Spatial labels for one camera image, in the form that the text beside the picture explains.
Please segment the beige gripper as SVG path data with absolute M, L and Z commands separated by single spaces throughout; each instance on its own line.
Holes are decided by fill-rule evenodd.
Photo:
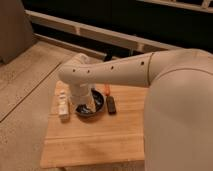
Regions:
M 71 84 L 69 89 L 70 101 L 75 107 L 92 103 L 92 92 L 89 84 Z

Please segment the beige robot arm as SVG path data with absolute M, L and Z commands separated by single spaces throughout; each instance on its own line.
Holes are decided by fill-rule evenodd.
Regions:
M 213 54 L 176 49 L 91 64 L 64 63 L 59 78 L 71 101 L 88 101 L 91 84 L 146 87 L 145 171 L 213 171 Z

